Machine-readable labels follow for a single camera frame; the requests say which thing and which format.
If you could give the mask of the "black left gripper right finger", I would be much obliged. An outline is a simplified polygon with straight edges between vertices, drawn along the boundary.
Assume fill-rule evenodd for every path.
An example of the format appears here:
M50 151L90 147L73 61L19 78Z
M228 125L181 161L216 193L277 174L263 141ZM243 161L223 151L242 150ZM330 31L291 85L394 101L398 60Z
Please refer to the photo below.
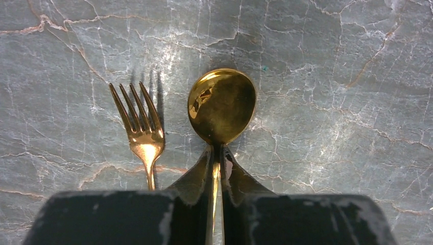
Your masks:
M365 195L277 194L220 149L225 244L396 244Z

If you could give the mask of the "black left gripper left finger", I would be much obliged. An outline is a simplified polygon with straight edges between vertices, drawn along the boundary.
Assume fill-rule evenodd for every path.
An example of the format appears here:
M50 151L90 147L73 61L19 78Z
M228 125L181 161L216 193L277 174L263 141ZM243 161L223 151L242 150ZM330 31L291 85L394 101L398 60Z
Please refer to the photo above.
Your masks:
M51 196L24 244L212 244L211 163L196 164L164 190L64 191Z

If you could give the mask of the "gold spoon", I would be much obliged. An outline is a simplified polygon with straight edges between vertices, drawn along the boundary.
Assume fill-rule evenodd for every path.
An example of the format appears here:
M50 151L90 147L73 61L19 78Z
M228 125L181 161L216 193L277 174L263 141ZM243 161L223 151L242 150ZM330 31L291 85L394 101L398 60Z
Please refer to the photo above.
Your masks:
M188 95L188 118L195 132L213 147L211 188L205 244L213 243L215 209L221 179L220 150L234 141L250 122L256 104L256 89L243 72L219 68L200 77Z

